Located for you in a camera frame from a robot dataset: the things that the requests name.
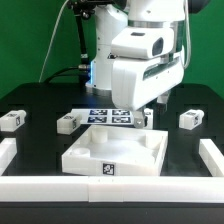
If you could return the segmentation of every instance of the black table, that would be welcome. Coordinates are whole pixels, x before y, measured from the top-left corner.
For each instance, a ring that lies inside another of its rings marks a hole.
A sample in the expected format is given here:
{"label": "black table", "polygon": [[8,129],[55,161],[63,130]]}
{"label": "black table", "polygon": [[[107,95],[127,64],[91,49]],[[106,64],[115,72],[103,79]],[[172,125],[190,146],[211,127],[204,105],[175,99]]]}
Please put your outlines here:
{"label": "black table", "polygon": [[[155,102],[149,105],[156,112]],[[0,141],[16,137],[17,155],[3,175],[54,176],[62,173],[61,155],[88,128],[59,135],[56,120],[73,108],[114,108],[107,97],[78,84],[24,84],[0,100],[0,116],[25,110],[26,123]],[[179,129],[179,115],[205,112],[202,125]],[[224,100],[204,85],[181,84],[172,90],[165,114],[154,114],[154,129],[168,131],[162,176],[210,176],[198,154],[199,139],[210,138],[224,150]],[[199,203],[0,203],[1,223],[223,223],[224,204]]]}

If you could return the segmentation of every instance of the green background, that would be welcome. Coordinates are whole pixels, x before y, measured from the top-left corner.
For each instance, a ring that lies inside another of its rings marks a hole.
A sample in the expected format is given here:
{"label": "green background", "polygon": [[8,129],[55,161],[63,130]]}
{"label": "green background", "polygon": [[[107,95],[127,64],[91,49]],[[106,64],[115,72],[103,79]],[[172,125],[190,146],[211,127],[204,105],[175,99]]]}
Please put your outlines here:
{"label": "green background", "polygon": [[[54,24],[63,3],[64,0],[1,1],[0,98],[20,84],[39,81]],[[183,82],[208,85],[224,98],[223,9],[223,0],[211,0],[202,12],[190,15],[192,58]],[[93,59],[94,19],[85,21],[84,28],[88,52]],[[75,18],[73,12],[66,8],[43,79],[79,63]]]}

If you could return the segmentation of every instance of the white tray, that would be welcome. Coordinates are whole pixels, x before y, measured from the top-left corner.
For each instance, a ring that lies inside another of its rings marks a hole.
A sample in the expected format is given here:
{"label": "white tray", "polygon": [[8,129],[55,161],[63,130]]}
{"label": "white tray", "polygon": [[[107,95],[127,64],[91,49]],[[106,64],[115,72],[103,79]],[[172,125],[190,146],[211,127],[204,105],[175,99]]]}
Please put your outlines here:
{"label": "white tray", "polygon": [[168,132],[92,125],[62,155],[62,171],[88,176],[159,176]]}

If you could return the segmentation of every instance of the white edge rail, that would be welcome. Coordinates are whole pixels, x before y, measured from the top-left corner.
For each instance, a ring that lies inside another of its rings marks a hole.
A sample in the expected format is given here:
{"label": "white edge rail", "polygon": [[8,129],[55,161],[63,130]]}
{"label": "white edge rail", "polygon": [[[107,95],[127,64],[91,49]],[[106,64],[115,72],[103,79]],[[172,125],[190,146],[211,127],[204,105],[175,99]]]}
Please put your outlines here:
{"label": "white edge rail", "polygon": [[224,203],[220,177],[0,177],[1,202]]}

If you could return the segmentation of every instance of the white cube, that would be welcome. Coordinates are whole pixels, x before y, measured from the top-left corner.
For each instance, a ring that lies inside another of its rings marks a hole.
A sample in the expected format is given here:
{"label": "white cube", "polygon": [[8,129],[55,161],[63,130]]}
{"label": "white cube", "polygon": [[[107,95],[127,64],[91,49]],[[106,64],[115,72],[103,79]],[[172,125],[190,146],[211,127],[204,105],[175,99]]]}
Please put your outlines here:
{"label": "white cube", "polygon": [[81,115],[67,113],[65,116],[57,120],[58,134],[70,135],[80,126]]}
{"label": "white cube", "polygon": [[26,112],[24,110],[12,110],[0,118],[1,131],[14,132],[25,123]]}
{"label": "white cube", "polygon": [[204,112],[202,110],[189,110],[180,115],[179,127],[192,130],[202,123]]}
{"label": "white cube", "polygon": [[147,117],[147,124],[144,127],[145,129],[153,129],[153,110],[149,108],[144,109],[145,116]]}

